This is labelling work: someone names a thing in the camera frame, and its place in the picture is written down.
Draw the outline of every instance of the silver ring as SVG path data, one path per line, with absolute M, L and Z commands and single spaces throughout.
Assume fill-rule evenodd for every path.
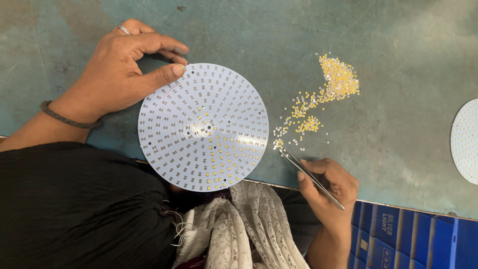
M 125 34 L 131 35 L 131 33 L 126 29 L 123 25 L 119 25 L 118 28 L 120 28 Z

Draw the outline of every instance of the white lace scarf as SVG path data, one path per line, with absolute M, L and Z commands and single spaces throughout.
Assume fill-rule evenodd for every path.
M 281 199 L 270 186 L 241 181 L 230 191 L 234 206 L 218 198 L 184 215 L 173 268 L 209 246 L 206 268 L 251 269 L 248 235 L 261 256 L 256 269 L 309 268 L 292 240 Z

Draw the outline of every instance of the bracelet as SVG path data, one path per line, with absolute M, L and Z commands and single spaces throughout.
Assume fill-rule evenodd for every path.
M 62 116 L 58 115 L 57 113 L 53 112 L 50 108 L 48 108 L 48 105 L 51 102 L 52 101 L 43 101 L 42 104 L 40 105 L 40 108 L 48 116 L 50 116 L 50 117 L 52 117 L 56 120 L 59 120 L 63 123 L 69 124 L 69 125 L 74 126 L 74 127 L 83 128 L 83 129 L 93 129 L 93 128 L 96 128 L 96 127 L 103 124 L 103 119 L 102 118 L 99 118 L 98 121 L 95 122 L 95 123 L 77 123 L 75 121 L 69 120 L 65 117 L 62 117 Z

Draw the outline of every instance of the tweezers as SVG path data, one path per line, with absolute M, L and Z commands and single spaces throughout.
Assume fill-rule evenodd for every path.
M 279 149 L 279 152 L 281 153 L 281 156 L 285 157 L 287 160 L 289 160 L 293 165 L 295 165 L 299 170 L 301 170 L 303 173 L 305 173 L 310 179 L 312 179 L 312 182 L 334 203 L 336 207 L 338 207 L 341 210 L 345 210 L 345 208 L 335 199 L 322 184 L 310 173 L 305 169 L 305 167 L 294 157 L 292 154 L 290 154 L 285 148 Z

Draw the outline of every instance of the workbench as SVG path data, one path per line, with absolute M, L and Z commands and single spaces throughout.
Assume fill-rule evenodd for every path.
M 188 45 L 190 63 L 243 75 L 271 130 L 299 91 L 325 83 L 318 56 L 330 51 L 355 68 L 360 95 L 310 110 L 324 127 L 286 148 L 338 161 L 359 179 L 360 199 L 478 219 L 478 186 L 455 168 L 449 137 L 457 111 L 478 98 L 478 0 L 1 1 L 0 135 L 67 90 L 98 40 L 130 17 Z M 164 64 L 139 61 L 143 72 Z M 140 105 L 105 116 L 87 142 L 144 159 Z M 248 178 L 297 187 L 274 140 Z

